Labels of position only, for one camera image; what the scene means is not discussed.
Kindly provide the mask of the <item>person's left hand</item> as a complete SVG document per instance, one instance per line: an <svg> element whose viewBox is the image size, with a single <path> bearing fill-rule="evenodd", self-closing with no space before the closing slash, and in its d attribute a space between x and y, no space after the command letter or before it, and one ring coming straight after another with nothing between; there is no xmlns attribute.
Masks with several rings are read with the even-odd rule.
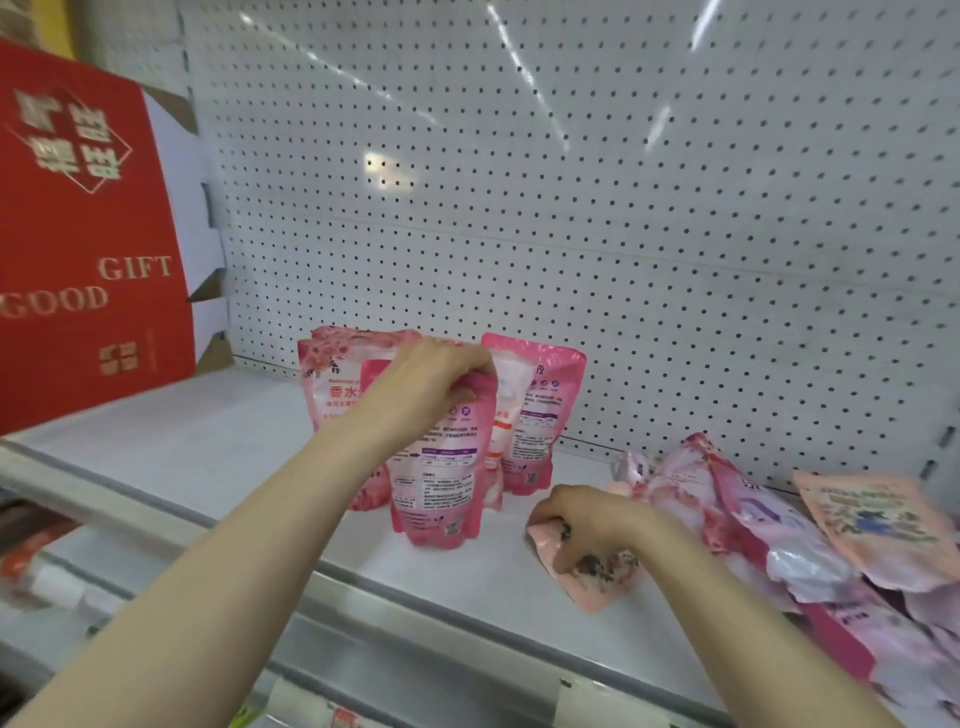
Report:
<svg viewBox="0 0 960 728"><path fill-rule="evenodd" d="M413 444L448 414L442 344L465 343L427 337L402 347L350 408L351 423L382 459Z"/></svg>

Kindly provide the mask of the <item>peach floral pouch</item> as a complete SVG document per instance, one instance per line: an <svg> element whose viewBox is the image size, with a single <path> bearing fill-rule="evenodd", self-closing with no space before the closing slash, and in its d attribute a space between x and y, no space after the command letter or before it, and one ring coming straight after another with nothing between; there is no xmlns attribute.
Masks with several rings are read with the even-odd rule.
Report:
<svg viewBox="0 0 960 728"><path fill-rule="evenodd" d="M584 613L596 614L602 611L625 596L642 576L640 562L630 551L601 556L599 576L553 576L542 564L533 540L528 535L527 537L546 573Z"/></svg>

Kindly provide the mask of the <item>shelf price tag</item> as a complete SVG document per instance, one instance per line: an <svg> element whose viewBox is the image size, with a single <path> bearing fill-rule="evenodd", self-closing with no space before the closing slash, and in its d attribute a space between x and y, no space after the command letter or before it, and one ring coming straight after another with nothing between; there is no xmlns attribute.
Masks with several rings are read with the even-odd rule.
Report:
<svg viewBox="0 0 960 728"><path fill-rule="evenodd" d="M282 677L270 689L257 728L383 728L365 716Z"/></svg>

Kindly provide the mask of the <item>pink floral refill pouch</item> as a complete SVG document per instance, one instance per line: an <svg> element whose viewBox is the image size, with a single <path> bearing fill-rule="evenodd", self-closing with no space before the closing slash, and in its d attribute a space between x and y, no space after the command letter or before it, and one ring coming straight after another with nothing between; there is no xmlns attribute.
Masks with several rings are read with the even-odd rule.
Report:
<svg viewBox="0 0 960 728"><path fill-rule="evenodd" d="M297 342L300 382L314 427L342 415L361 396L362 366L393 360L398 351L423 338L416 330L372 331L322 325Z"/></svg>

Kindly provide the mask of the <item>red gift box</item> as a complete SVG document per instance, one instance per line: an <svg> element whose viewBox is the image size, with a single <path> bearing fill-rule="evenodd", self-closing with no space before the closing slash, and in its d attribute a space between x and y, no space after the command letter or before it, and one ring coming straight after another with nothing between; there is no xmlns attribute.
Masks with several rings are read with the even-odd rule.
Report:
<svg viewBox="0 0 960 728"><path fill-rule="evenodd" d="M195 374L180 250L141 87L0 40L0 436Z"/></svg>

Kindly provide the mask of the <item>pale pink crumpled pouch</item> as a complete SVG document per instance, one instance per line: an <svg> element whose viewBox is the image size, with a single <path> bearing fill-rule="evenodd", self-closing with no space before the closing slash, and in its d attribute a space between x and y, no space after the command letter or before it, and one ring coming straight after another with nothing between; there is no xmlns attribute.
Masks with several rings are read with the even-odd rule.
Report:
<svg viewBox="0 0 960 728"><path fill-rule="evenodd" d="M909 708L960 721L960 663L863 580L839 601L796 601L812 639L853 679Z"/></svg>

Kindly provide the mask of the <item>pink pouch with purple label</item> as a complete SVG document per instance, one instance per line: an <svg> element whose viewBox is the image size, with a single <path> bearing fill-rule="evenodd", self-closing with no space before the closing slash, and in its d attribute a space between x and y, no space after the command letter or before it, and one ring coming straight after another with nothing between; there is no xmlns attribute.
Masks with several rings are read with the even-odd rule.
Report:
<svg viewBox="0 0 960 728"><path fill-rule="evenodd" d="M524 375L511 377L515 392L507 411L510 442L501 448L502 491L528 496L546 490L553 475L553 451L563 435L579 395L587 356L569 346L541 344L487 332L482 345L498 356L496 368L506 375L506 358L524 361Z"/></svg>

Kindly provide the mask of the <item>white metal shelf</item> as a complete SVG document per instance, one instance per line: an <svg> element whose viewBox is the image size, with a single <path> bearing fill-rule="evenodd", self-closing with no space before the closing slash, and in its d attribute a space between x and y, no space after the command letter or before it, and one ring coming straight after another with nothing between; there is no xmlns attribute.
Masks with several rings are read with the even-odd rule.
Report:
<svg viewBox="0 0 960 728"><path fill-rule="evenodd" d="M253 361L0 438L0 479L99 521L187 545L278 470L312 433L286 369ZM960 511L960 363L797 368L593 360L554 454L554 480L604 485L620 451L653 455L704 432L756 483L794 469L919 477ZM395 535L384 509L345 518L309 600L480 666L501 648L515 682L534 660L670 707L726 717L656 587L586 615L537 563L523 526L541 493L506 498L453 551Z"/></svg>

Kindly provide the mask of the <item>pink pouch with orange label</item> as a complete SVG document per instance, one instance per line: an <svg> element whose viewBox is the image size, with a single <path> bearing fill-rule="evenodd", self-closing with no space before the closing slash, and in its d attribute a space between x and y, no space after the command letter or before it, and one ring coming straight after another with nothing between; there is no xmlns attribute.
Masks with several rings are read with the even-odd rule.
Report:
<svg viewBox="0 0 960 728"><path fill-rule="evenodd" d="M502 458L511 442L517 417L519 384L516 374L518 365L509 352L490 351L497 374L498 386L493 428L491 430L484 463L484 508L500 511L503 502Z"/></svg>

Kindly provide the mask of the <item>person's right forearm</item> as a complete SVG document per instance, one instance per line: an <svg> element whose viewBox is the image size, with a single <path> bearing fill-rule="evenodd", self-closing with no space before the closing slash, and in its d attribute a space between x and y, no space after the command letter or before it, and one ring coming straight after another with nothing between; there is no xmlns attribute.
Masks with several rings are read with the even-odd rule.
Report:
<svg viewBox="0 0 960 728"><path fill-rule="evenodd" d="M629 548L737 728L905 728L676 517L640 503L630 509Z"/></svg>

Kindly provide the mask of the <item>large pink floral pouch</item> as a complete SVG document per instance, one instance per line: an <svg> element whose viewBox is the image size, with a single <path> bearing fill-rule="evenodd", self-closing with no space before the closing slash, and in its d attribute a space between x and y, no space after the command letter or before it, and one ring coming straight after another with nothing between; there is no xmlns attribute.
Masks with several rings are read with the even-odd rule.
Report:
<svg viewBox="0 0 960 728"><path fill-rule="evenodd" d="M706 434L665 456L611 464L614 491L673 514L744 584L782 613L856 601L860 575L804 514L751 482Z"/></svg>

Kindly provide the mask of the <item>white perforated back panel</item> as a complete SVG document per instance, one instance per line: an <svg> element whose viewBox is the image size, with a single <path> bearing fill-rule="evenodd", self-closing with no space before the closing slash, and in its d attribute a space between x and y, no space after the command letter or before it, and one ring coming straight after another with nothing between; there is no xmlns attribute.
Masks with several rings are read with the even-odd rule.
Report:
<svg viewBox="0 0 960 728"><path fill-rule="evenodd" d="M960 0L79 0L186 92L238 366L322 324L588 364L561 442L960 500Z"/></svg>

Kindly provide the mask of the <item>pink pouch with white panel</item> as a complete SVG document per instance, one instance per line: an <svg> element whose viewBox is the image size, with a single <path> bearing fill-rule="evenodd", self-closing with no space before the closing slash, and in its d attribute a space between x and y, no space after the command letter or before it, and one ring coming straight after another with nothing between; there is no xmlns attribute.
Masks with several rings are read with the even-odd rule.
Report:
<svg viewBox="0 0 960 728"><path fill-rule="evenodd" d="M473 372L459 386L474 400L449 407L431 430L386 464L393 531L419 549L455 550L481 529L498 380Z"/></svg>

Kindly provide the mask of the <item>peach pouch with blue print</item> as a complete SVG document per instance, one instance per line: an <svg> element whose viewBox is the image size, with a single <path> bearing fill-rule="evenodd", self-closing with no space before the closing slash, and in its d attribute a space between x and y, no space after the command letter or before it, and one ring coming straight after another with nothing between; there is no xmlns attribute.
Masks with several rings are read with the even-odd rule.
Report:
<svg viewBox="0 0 960 728"><path fill-rule="evenodd" d="M920 594L960 583L954 523L927 501L917 481L798 469L793 481L834 549L876 586Z"/></svg>

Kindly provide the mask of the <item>red packet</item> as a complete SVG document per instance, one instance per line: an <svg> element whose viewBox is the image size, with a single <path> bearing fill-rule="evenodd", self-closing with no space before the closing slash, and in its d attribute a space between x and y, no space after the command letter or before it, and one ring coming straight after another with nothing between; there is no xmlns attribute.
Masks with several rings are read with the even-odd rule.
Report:
<svg viewBox="0 0 960 728"><path fill-rule="evenodd" d="M15 540L13 545L0 551L0 585L18 586L26 578L30 564L46 547L60 540L79 527L72 518L58 517L28 536Z"/></svg>

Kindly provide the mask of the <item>person's left forearm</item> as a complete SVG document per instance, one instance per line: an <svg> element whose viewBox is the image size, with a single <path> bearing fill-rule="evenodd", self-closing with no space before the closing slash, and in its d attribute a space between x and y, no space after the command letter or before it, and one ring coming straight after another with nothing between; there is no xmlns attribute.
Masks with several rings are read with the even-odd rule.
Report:
<svg viewBox="0 0 960 728"><path fill-rule="evenodd" d="M354 495L404 439L354 414L319 431L6 728L229 728Z"/></svg>

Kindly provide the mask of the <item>person's right hand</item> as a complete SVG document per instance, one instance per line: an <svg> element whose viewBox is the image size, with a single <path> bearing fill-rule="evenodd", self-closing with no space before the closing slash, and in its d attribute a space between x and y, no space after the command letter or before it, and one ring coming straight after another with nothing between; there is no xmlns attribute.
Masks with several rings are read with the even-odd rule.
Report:
<svg viewBox="0 0 960 728"><path fill-rule="evenodd" d="M558 575L577 568L588 556L628 551L645 558L669 532L662 515L627 496L588 485L558 484L534 506L527 527L567 525L551 566Z"/></svg>

